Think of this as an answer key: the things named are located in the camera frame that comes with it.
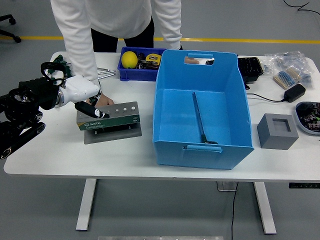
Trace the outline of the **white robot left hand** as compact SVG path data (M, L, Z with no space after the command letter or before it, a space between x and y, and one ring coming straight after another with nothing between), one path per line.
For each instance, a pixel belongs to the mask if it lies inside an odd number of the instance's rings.
M59 87L55 107L60 108L72 102L79 112L89 117L108 119L109 114L96 108L100 96L100 86L81 75L76 75L67 78L64 85Z

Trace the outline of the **person's right hand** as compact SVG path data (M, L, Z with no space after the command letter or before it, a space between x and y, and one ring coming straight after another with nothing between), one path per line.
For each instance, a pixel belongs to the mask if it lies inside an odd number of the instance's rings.
M99 107L103 107L103 106L108 106L108 105L114 105L115 103L114 103L114 101L111 99L111 98L109 98L109 97L107 97L107 96L105 96L103 93L100 95L100 97L99 97L99 99L98 99L98 101L97 101L97 103L96 103L96 107L97 108L99 108Z

